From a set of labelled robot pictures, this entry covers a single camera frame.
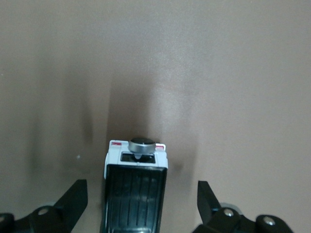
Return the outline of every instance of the screw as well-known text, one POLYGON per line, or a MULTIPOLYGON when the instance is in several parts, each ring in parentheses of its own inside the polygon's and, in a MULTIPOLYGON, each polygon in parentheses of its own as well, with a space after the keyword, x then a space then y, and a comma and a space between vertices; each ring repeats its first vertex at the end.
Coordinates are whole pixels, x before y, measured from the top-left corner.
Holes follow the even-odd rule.
POLYGON ((232 217, 233 216, 233 211, 230 209, 225 209, 224 210, 225 215, 227 215, 228 217, 232 217))
POLYGON ((48 211, 49 211, 49 209, 48 209, 47 207, 45 207, 45 208, 39 210, 38 215, 44 215, 44 214, 46 214, 48 211))
POLYGON ((272 218, 268 217, 268 216, 264 217, 263 221, 265 223, 267 223, 268 225, 270 225, 270 226, 273 226, 273 225, 276 224, 276 222, 274 222, 274 220, 272 218))

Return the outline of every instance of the silver round knob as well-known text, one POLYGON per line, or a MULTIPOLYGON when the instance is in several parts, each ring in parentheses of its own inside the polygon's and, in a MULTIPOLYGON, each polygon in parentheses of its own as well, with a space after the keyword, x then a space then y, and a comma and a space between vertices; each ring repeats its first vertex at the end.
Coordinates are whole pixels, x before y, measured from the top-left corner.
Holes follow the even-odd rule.
POLYGON ((263 218, 263 221, 264 221, 266 224, 270 225, 270 226, 273 226, 273 225, 276 224, 276 222, 274 222, 274 220, 273 220, 271 217, 268 217, 268 216, 264 217, 264 218, 263 218))
POLYGON ((227 215, 228 217, 232 217, 234 216, 233 211, 230 209, 225 209, 224 210, 225 215, 227 215))
POLYGON ((38 215, 44 215, 49 211, 47 207, 42 208, 41 210, 38 211, 38 215))
POLYGON ((156 150, 156 143, 148 138, 133 138, 128 143, 128 149, 133 153, 150 154, 156 150))

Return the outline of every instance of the beige wall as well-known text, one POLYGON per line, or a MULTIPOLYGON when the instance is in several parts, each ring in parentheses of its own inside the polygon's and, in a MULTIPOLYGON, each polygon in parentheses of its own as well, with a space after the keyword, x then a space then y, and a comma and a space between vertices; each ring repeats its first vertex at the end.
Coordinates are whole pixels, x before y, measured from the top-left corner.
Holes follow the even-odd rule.
POLYGON ((161 232, 200 222, 197 180, 311 232, 310 28, 302 0, 2 0, 0 212, 86 178, 73 232, 99 232, 106 143, 144 135, 167 145, 161 232))

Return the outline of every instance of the toy vehicle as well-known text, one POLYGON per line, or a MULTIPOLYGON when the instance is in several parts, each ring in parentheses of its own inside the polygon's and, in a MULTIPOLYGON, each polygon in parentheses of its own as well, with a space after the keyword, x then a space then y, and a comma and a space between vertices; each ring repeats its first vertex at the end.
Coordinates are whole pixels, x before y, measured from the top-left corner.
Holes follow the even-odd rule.
POLYGON ((112 140, 105 160, 103 233, 158 233, 168 161, 146 138, 112 140))

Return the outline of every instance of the red stripe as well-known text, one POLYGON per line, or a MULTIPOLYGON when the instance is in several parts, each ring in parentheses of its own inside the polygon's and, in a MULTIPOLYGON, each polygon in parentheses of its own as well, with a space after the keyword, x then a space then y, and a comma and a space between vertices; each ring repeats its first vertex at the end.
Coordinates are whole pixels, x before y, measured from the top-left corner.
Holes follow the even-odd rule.
POLYGON ((121 142, 112 142, 111 145, 112 146, 121 146, 122 143, 121 142))

